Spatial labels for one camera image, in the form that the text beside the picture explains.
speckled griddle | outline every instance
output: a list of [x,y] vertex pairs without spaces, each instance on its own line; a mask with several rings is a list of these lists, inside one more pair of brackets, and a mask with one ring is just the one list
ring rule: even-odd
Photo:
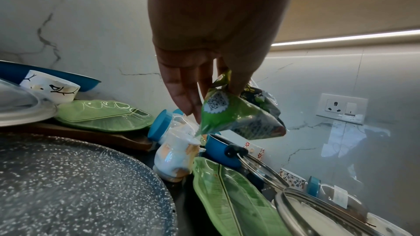
[[0,134],[0,235],[176,235],[175,204],[146,165],[103,146]]

under-cabinet light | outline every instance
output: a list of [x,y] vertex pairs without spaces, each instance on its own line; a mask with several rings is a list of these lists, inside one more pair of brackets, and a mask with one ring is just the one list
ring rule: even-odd
[[394,32],[374,33],[374,34],[344,36],[344,37],[334,37],[334,38],[315,39],[315,40],[306,40],[306,41],[295,41],[295,42],[279,42],[279,43],[273,43],[271,46],[303,45],[303,44],[320,43],[320,42],[339,42],[339,41],[349,41],[349,40],[363,40],[363,39],[397,37],[397,36],[410,36],[410,35],[420,35],[420,30],[394,31]]

snack packet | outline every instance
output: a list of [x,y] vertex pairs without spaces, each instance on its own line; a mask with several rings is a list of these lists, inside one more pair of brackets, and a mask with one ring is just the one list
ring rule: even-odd
[[271,94],[251,80],[240,97],[227,91],[231,72],[220,75],[209,89],[201,109],[198,134],[232,130],[248,140],[286,134],[280,110]]

finger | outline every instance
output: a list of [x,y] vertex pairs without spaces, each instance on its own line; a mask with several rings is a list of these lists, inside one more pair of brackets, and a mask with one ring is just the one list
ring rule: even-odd
[[213,60],[198,68],[198,84],[200,85],[201,96],[206,97],[211,84],[213,83]]
[[223,57],[219,57],[216,61],[217,66],[217,75],[220,76],[221,74],[225,73],[229,70],[228,66],[223,60]]
[[191,104],[184,86],[181,81],[181,71],[179,68],[167,66],[158,62],[162,80],[171,95],[176,106],[186,115],[193,113],[193,105]]
[[234,95],[239,96],[241,92],[245,89],[246,84],[250,81],[252,77],[251,73],[238,73],[232,71],[231,80],[228,85],[228,91]]
[[198,69],[181,68],[181,81],[185,94],[190,101],[191,110],[197,123],[201,122],[201,98],[198,92]]

kitchen counter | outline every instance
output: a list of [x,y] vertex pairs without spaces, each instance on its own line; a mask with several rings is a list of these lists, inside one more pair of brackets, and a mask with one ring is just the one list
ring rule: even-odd
[[[150,168],[154,165],[156,151],[149,153],[133,150],[120,151],[138,159]],[[193,189],[193,175],[189,175],[176,184],[166,181],[164,183],[175,202],[179,236],[220,235]]]

